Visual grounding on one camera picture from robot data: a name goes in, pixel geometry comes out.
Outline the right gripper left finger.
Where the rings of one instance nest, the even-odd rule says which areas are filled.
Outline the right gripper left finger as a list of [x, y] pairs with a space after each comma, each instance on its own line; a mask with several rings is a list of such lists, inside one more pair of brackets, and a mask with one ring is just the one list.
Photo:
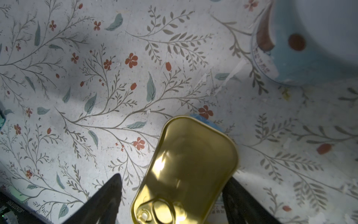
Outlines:
[[115, 224], [121, 197], [122, 178], [117, 173], [64, 223]]

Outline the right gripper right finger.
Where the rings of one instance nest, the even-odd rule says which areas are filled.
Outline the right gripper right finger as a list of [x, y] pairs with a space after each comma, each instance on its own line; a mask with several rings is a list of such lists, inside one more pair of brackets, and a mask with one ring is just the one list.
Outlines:
[[280, 224], [233, 177], [226, 183], [222, 198], [229, 224]]

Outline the yellow oval sardine tin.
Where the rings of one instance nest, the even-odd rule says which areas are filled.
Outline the yellow oval sardine tin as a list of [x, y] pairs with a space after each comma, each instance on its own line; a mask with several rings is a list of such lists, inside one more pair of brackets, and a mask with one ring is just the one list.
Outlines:
[[238, 163], [221, 131], [190, 116], [170, 119], [132, 202], [132, 222], [204, 223]]

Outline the light blue pull-tab can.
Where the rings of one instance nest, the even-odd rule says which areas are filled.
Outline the light blue pull-tab can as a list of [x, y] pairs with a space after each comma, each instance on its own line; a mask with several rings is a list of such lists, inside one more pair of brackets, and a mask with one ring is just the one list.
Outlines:
[[358, 76], [357, 1], [271, 1], [251, 39], [256, 69], [291, 86]]

